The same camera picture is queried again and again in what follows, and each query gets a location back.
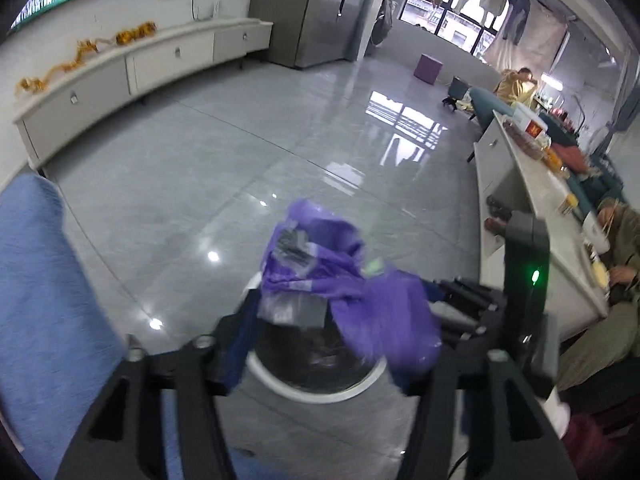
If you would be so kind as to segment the purple plastic wrapper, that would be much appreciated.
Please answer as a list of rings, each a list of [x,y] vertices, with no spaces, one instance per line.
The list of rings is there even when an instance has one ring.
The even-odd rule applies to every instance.
[[[329,313],[346,346],[368,362],[422,374],[442,338],[430,304],[440,293],[384,260],[363,261],[356,226],[310,200],[296,200],[262,257],[258,315],[273,324],[317,328]]]

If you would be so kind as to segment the white round trash bin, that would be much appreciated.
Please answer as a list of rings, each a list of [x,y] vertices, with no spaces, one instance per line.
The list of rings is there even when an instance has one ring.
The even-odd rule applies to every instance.
[[[386,371],[385,361],[368,362],[348,348],[321,297],[282,292],[264,298],[258,320],[262,326],[246,366],[282,398],[314,405],[345,402]]]

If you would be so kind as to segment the blue fluffy rug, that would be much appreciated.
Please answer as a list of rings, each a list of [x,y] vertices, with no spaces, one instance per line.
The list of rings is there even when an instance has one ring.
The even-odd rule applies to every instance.
[[[70,441],[129,341],[114,333],[64,229],[54,185],[21,174],[1,194],[1,474],[59,479]],[[168,476],[182,473],[175,391],[165,390]],[[233,479],[277,471],[228,448]]]

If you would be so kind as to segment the teal sofa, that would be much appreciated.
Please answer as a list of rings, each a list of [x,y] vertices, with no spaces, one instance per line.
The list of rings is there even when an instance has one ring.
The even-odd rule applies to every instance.
[[[494,119],[495,112],[513,115],[514,108],[488,90],[474,87],[470,91],[470,97],[474,114],[483,131],[486,131]],[[561,127],[556,119],[546,113],[542,113],[540,117],[548,126],[552,150],[567,168],[567,185],[578,199],[582,218],[591,211],[596,211],[606,198],[628,203],[624,194],[624,182],[607,154],[585,155],[575,137]]]

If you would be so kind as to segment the white long counter table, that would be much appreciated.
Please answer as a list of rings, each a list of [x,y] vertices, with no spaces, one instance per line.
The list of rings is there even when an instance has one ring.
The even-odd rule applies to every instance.
[[[547,223],[550,273],[546,309],[558,317],[561,338],[567,340],[608,315],[608,298],[594,280],[582,225],[574,214],[560,213],[567,185],[514,143],[503,129],[505,121],[506,116],[495,113],[474,144],[480,221],[489,217],[486,198],[494,196],[509,208]]]

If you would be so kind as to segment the person in yellow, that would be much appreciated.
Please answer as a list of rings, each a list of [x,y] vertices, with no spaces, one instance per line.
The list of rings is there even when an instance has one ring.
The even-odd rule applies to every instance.
[[[503,70],[494,90],[498,98],[510,106],[516,103],[528,105],[536,92],[538,81],[528,67],[519,70]]]

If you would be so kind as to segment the purple cube stool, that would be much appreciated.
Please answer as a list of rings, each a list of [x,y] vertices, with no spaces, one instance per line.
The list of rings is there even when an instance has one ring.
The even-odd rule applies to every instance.
[[[418,64],[416,64],[413,76],[427,84],[434,84],[437,81],[441,70],[442,62],[437,58],[433,58],[427,54],[422,54]]]

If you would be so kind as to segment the white TV cabinet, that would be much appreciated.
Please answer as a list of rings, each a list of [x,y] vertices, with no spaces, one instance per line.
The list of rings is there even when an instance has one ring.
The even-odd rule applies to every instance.
[[[171,27],[126,46],[98,42],[75,68],[57,70],[24,96],[13,123],[32,169],[41,167],[100,120],[185,76],[269,48],[272,24],[229,18]]]

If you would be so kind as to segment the golden dragon ornament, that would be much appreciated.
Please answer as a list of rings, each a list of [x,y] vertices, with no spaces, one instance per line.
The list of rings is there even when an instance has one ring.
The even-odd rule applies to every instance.
[[[43,93],[48,90],[50,83],[57,76],[73,73],[75,70],[84,67],[92,58],[101,53],[102,47],[107,49],[126,47],[141,39],[153,37],[156,32],[157,24],[155,22],[144,22],[137,27],[120,30],[111,38],[78,40],[75,56],[70,61],[52,66],[41,78],[24,77],[20,79],[15,86],[15,93],[24,92],[32,96]]]

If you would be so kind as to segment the grey refrigerator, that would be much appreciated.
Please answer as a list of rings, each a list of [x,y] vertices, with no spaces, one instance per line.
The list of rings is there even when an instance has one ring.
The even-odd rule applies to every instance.
[[[268,60],[304,68],[347,60],[366,0],[250,0],[248,15],[272,24]]]

